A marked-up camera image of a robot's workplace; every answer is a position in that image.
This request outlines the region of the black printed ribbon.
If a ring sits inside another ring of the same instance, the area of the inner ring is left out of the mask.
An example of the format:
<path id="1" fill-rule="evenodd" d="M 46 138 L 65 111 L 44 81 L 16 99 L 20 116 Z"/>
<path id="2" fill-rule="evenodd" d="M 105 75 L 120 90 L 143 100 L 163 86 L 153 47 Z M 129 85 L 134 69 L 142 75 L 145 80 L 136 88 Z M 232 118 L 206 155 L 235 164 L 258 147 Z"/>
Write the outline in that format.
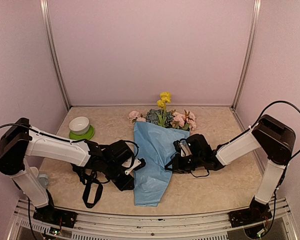
<path id="1" fill-rule="evenodd" d="M 103 184 L 97 178 L 97 172 L 92 170 L 90 174 L 86 173 L 86 168 L 72 164 L 72 170 L 78 175 L 80 182 L 85 186 L 82 200 L 88 209 L 92 209 L 102 197 Z M 97 185 L 93 202 L 89 202 L 92 184 Z"/>

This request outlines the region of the blue wrapping paper sheet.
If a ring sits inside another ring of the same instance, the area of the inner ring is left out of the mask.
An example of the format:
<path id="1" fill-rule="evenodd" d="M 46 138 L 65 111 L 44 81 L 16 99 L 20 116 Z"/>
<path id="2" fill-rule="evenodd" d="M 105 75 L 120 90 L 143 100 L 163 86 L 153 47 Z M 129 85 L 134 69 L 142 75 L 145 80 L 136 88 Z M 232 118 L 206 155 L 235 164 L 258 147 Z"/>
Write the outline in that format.
<path id="1" fill-rule="evenodd" d="M 133 133 L 134 142 L 139 146 L 137 156 L 145 160 L 145 166 L 134 172 L 134 204 L 156 207 L 172 177 L 172 172 L 165 170 L 165 165 L 176 154 L 173 142 L 188 138 L 190 132 L 138 121 L 134 124 Z"/>

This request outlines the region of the pale pink fake flower stem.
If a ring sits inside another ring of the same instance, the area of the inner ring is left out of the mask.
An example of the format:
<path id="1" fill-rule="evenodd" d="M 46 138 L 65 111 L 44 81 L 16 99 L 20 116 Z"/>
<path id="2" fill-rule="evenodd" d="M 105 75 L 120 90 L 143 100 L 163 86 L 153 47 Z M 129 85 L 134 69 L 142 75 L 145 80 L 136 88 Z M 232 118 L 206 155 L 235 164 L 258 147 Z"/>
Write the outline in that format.
<path id="1" fill-rule="evenodd" d="M 172 116 L 173 118 L 170 124 L 174 129 L 181 129 L 190 132 L 196 130 L 196 116 L 193 112 L 184 110 L 184 113 L 180 113 L 175 111 Z"/>

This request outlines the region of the blue fake flower bunch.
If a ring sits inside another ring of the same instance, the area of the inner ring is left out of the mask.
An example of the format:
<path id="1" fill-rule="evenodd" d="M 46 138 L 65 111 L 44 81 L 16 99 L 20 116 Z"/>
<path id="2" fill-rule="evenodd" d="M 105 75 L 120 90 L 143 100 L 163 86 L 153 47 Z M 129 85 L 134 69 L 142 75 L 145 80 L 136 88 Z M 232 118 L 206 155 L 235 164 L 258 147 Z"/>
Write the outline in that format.
<path id="1" fill-rule="evenodd" d="M 172 121 L 174 119 L 173 116 L 174 111 L 167 111 L 165 115 L 164 127 L 165 128 L 172 128 Z M 152 123 L 155 125 L 160 126 L 161 120 L 163 120 L 163 110 L 162 109 L 150 109 L 146 114 L 146 122 Z"/>

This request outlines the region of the yellow fake flower stem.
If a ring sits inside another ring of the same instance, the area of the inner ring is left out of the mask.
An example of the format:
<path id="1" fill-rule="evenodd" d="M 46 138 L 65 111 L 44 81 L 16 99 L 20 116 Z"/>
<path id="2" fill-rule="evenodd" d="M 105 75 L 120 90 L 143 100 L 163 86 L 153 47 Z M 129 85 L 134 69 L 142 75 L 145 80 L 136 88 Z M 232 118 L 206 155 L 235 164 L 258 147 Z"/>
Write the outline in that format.
<path id="1" fill-rule="evenodd" d="M 159 125 L 161 127 L 165 126 L 166 117 L 167 117 L 167 104 L 171 103 L 172 95 L 170 92 L 160 93 L 160 99 L 157 101 L 157 106 L 161 109 L 159 115 Z"/>

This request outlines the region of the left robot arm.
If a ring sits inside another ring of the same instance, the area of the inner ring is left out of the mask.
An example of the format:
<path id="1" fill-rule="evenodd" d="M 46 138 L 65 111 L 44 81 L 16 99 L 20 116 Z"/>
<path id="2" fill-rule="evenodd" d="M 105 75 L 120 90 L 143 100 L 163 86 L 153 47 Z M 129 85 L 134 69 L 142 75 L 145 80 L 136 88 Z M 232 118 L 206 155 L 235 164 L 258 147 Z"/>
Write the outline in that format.
<path id="1" fill-rule="evenodd" d="M 40 183 L 29 167 L 27 157 L 42 157 L 71 164 L 85 186 L 82 200 L 88 209 L 100 200 L 104 183 L 98 180 L 103 173 L 120 191 L 134 189 L 132 171 L 146 165 L 143 158 L 129 147 L 130 140 L 118 140 L 112 144 L 99 145 L 88 139 L 64 138 L 30 125 L 29 119 L 20 118 L 15 123 L 0 126 L 8 128 L 0 138 L 0 172 L 9 176 L 29 198 L 36 211 L 53 223 L 60 218 L 49 191 Z"/>

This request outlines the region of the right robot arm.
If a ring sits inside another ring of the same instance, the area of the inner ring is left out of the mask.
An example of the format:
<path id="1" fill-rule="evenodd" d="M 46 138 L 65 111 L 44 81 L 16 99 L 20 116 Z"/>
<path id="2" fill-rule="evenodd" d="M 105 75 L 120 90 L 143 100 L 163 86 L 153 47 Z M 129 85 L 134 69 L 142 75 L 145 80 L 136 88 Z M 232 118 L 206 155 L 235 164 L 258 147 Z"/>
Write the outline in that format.
<path id="1" fill-rule="evenodd" d="M 196 133 L 203 134 L 215 148 L 240 133 L 230 108 L 224 106 L 178 107 L 192 111 L 197 117 Z M 210 176 L 194 178 L 190 174 L 174 174 L 162 198 L 169 214 L 198 214 L 232 210 L 247 206 L 262 179 L 255 154 L 249 153 Z M 287 199 L 295 214 L 300 210 L 300 155 L 287 169 L 278 195 Z"/>

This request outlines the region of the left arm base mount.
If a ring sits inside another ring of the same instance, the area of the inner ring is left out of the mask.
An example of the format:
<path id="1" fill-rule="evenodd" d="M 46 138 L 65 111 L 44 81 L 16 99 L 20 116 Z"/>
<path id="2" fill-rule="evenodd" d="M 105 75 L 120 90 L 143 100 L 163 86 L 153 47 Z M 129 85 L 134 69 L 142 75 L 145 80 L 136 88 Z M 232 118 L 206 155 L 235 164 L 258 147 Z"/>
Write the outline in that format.
<path id="1" fill-rule="evenodd" d="M 36 208 L 33 214 L 35 220 L 59 227 L 74 228 L 78 214 L 74 211 L 51 208 L 49 206 Z"/>

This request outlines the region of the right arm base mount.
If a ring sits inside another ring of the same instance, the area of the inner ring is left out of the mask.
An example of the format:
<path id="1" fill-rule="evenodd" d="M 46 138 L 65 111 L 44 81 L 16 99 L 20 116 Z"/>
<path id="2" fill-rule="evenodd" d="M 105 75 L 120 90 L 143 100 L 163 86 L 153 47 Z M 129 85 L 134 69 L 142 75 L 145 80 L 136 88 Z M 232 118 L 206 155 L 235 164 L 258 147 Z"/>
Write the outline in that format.
<path id="1" fill-rule="evenodd" d="M 234 210 L 228 213 L 229 221 L 232 228 L 241 227 L 245 225 L 251 225 L 259 223 L 265 220 L 270 220 L 273 214 L 270 209 L 261 211 L 258 208 L 244 208 L 240 210 Z"/>

